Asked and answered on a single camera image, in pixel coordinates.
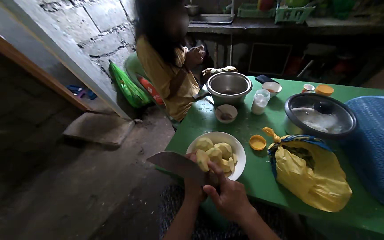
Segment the bowl of peeled potatoes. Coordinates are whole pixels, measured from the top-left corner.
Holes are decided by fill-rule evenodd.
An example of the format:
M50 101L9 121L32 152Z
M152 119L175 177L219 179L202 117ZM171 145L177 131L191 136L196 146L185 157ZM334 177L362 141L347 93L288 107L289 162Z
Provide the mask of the bowl of peeled potatoes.
M225 176L235 181L245 168L245 151L241 143L225 132L208 132L197 137L186 153L195 152L201 170L209 171L208 161L215 162Z

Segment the yellow lid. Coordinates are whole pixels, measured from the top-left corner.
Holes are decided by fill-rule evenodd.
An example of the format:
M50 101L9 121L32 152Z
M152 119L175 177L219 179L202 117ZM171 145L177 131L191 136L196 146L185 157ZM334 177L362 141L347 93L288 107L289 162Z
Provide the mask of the yellow lid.
M325 96L330 96L333 94L334 89L330 86L327 85L318 85L317 88L315 89L315 93L325 95Z
M253 135L250 138L250 146L257 151L263 150L266 147L266 139L260 135Z

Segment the long dark hair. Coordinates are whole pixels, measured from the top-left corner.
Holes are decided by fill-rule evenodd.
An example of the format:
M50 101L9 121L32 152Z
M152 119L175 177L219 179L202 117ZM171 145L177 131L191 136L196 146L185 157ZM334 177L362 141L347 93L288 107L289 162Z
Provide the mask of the long dark hair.
M182 45L180 42L173 42L168 36L164 28L164 15L167 10L181 6L183 3L183 0L136 0L139 16L137 34L144 34L162 59L173 66L177 66L175 50Z

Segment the yellow plastic bag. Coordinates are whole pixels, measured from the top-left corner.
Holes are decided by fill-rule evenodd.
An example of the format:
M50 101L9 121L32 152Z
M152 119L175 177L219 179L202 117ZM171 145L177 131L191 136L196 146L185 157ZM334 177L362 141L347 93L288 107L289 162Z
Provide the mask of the yellow plastic bag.
M309 135L280 138L268 127L263 131L275 141L268 154L277 182L314 208L338 212L345 207L352 190L336 155L321 139Z

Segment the hand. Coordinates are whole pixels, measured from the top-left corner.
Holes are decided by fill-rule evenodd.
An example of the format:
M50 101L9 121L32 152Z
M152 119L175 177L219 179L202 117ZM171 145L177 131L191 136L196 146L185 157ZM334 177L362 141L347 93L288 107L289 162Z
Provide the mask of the hand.
M239 223L248 215L256 212L250 204L242 183L232 181L224 176L223 170L209 161L208 166L215 172L220 182L220 195L210 185L204 186L204 191L210 196L217 210L229 221Z
M204 55L205 51L203 45L191 48L186 53L184 66L186 66L188 70L195 68L198 64L202 63Z
M189 158L196 163L195 153L186 154L185 157ZM201 186L197 184L193 179L185 178L185 201L192 204L200 204L203 202L207 195L202 190Z

